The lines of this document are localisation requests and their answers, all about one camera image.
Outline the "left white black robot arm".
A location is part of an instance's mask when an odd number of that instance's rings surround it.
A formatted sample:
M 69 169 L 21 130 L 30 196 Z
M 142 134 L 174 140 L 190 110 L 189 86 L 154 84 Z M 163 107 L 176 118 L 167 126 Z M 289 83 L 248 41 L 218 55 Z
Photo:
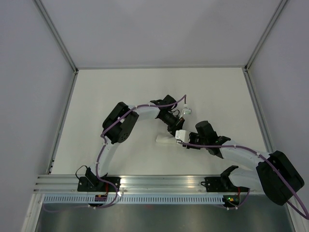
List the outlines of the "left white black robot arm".
M 103 176 L 108 173 L 112 157 L 118 146 L 128 139 L 137 122 L 160 119 L 167 125 L 167 131 L 175 136 L 176 131 L 183 128 L 184 118 L 174 115 L 172 111 L 181 101 L 186 101 L 185 95 L 178 101 L 167 95 L 162 100 L 153 100 L 137 106 L 119 102 L 102 123 L 103 147 L 97 160 L 86 170 L 85 178 L 90 188 L 94 191 L 104 189 Z

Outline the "white cloth napkin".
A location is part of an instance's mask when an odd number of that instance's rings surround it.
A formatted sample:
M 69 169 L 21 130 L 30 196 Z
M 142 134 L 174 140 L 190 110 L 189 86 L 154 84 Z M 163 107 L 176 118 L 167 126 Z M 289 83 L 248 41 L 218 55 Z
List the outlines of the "white cloth napkin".
M 165 145 L 175 145 L 175 144 L 182 144 L 183 141 L 176 139 L 173 136 L 167 136 L 167 135 L 163 135 L 163 134 L 159 134 L 156 137 L 155 140 L 158 144 L 165 144 Z

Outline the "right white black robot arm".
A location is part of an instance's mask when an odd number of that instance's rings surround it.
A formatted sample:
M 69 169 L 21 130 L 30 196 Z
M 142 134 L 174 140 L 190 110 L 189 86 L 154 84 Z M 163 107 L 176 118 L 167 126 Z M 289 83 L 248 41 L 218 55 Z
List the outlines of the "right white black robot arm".
M 224 191 L 262 191 L 275 204 L 284 205 L 305 184 L 283 152 L 267 153 L 239 145 L 217 135 L 208 121 L 197 123 L 196 132 L 185 132 L 180 141 L 186 148 L 205 148 L 213 156 L 236 162 L 220 174 Z

